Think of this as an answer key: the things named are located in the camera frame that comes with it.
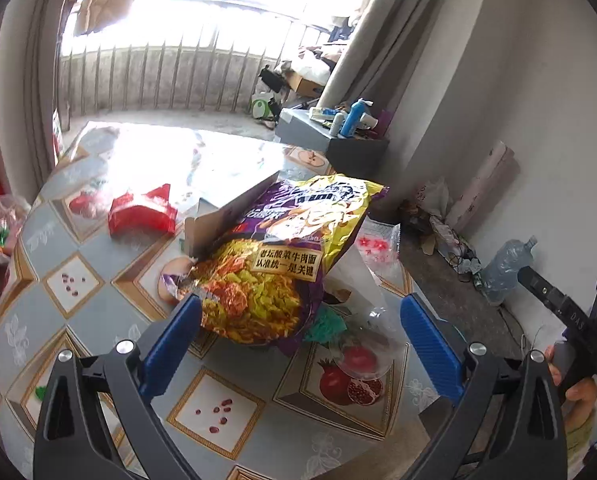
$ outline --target clear plastic bottle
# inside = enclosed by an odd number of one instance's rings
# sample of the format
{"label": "clear plastic bottle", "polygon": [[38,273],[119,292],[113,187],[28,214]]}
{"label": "clear plastic bottle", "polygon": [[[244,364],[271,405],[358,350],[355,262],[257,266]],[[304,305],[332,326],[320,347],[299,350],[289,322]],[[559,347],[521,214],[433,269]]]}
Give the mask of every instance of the clear plastic bottle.
{"label": "clear plastic bottle", "polygon": [[538,240],[532,236],[524,244],[520,240],[505,242],[483,269],[483,294],[492,305],[501,304],[505,297],[518,285],[518,271],[534,263],[532,247]]}

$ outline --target pink cardboard roll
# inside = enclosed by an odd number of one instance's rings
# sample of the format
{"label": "pink cardboard roll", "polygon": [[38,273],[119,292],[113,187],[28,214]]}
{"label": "pink cardboard roll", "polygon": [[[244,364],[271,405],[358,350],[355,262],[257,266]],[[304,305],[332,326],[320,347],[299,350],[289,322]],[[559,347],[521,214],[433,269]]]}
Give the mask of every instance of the pink cardboard roll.
{"label": "pink cardboard roll", "polygon": [[514,150],[498,141],[478,169],[467,189],[450,209],[445,224],[461,232],[481,205],[483,198],[501,176],[505,165],[514,157]]}

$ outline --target metal railing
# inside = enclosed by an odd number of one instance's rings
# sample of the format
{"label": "metal railing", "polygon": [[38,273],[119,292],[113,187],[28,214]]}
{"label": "metal railing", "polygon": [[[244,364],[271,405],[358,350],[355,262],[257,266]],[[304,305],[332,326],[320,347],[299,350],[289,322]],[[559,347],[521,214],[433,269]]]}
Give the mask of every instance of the metal railing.
{"label": "metal railing", "polygon": [[[143,30],[140,44],[127,31],[64,38],[56,97],[65,129],[70,117],[100,110],[246,112],[263,66],[276,66],[300,46],[322,44],[329,36],[324,27],[244,2],[185,4],[204,9],[206,19],[177,22],[180,30],[167,31],[162,43],[154,44]],[[228,13],[233,16],[224,19]],[[179,41],[172,41],[175,34]]]}

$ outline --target round table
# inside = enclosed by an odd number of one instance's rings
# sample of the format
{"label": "round table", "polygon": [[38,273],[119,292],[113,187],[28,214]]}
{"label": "round table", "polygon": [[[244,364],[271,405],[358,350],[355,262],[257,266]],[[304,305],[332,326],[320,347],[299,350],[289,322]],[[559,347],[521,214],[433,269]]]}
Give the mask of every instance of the round table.
{"label": "round table", "polygon": [[[104,354],[166,317],[171,306],[159,298],[158,279],[165,264],[184,255],[183,220],[198,199],[221,206],[275,171],[305,180],[331,167],[300,148],[217,132],[86,126],[34,202],[0,299],[0,432],[24,476],[32,477],[36,423],[58,352]],[[132,231],[111,238],[109,197],[165,183],[179,211],[176,234]],[[86,195],[103,198],[89,208],[74,205]],[[394,308],[412,290],[420,293],[406,272],[382,288]],[[330,381],[321,382],[323,374],[331,380],[340,372],[323,365],[328,358],[314,343],[288,357],[275,347],[250,349],[201,331],[152,405],[203,479],[307,480],[376,446],[437,398],[411,345],[381,379],[383,394],[371,406],[326,398]],[[232,400],[229,420],[210,433],[214,408],[226,399]],[[121,459],[145,475],[114,403],[101,396],[101,404]]]}

